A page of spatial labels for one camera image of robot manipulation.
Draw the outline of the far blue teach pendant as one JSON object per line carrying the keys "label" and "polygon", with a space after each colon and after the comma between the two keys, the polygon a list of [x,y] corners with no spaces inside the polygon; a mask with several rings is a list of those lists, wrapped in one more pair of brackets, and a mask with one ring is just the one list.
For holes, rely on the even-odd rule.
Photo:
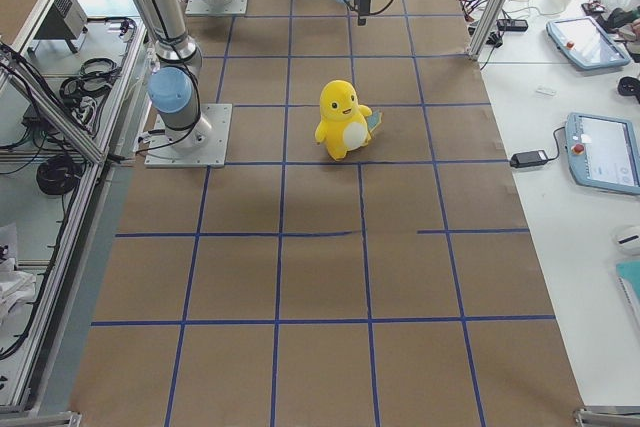
{"label": "far blue teach pendant", "polygon": [[549,21],[546,33],[556,48],[581,70],[624,67],[631,57],[592,17]]}

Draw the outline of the near blue teach pendant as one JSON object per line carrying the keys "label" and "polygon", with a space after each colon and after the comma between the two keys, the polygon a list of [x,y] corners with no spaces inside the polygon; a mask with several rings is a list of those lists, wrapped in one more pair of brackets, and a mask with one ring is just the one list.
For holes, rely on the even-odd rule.
{"label": "near blue teach pendant", "polygon": [[572,112],[565,137],[569,171],[578,185],[639,195],[639,147],[629,120]]}

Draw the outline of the yellow plush dinosaur toy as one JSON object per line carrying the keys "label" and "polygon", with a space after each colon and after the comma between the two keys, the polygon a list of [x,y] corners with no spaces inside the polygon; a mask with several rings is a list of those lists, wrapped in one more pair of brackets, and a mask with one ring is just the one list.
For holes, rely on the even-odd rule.
{"label": "yellow plush dinosaur toy", "polygon": [[360,104],[355,88],[344,80],[332,80],[324,86],[319,108],[320,122],[315,129],[315,141],[324,144],[335,161],[367,146],[372,133],[382,123],[382,112]]}

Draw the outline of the grey metal control box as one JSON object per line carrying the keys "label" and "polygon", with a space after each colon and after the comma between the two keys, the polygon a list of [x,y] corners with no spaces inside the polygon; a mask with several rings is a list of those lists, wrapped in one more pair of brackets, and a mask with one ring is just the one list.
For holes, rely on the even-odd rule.
{"label": "grey metal control box", "polygon": [[64,41],[72,53],[77,53],[87,33],[87,22],[78,0],[54,0],[34,39]]}

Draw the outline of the blue teach pendant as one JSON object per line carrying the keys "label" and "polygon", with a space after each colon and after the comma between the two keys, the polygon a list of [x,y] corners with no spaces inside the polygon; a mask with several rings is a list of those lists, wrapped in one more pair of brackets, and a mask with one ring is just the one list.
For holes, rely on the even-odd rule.
{"label": "blue teach pendant", "polygon": [[565,137],[569,171],[578,185],[639,195],[639,147],[629,120],[572,112]]}
{"label": "blue teach pendant", "polygon": [[592,17],[549,21],[546,33],[556,48],[581,70],[624,67],[631,57]]}

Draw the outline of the crumpled white cloth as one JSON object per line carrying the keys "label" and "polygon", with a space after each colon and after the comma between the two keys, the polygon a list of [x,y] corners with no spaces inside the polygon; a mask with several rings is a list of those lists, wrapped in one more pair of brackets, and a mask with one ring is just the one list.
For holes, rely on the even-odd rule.
{"label": "crumpled white cloth", "polygon": [[36,299],[36,275],[19,269],[16,223],[1,227],[1,322]]}

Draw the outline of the black power adapter brick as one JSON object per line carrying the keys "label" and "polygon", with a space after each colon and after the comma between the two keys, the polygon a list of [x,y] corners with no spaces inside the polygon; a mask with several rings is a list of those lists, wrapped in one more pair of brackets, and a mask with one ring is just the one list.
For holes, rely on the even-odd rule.
{"label": "black power adapter brick", "polygon": [[544,150],[516,152],[509,159],[509,165],[514,169],[539,167],[547,164],[549,157]]}

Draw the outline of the teal notebook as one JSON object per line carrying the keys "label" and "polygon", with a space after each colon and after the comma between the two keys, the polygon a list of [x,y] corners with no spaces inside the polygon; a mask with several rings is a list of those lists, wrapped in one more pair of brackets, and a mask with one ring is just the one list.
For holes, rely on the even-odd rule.
{"label": "teal notebook", "polygon": [[635,323],[639,325],[639,261],[619,262],[616,264],[615,270]]}

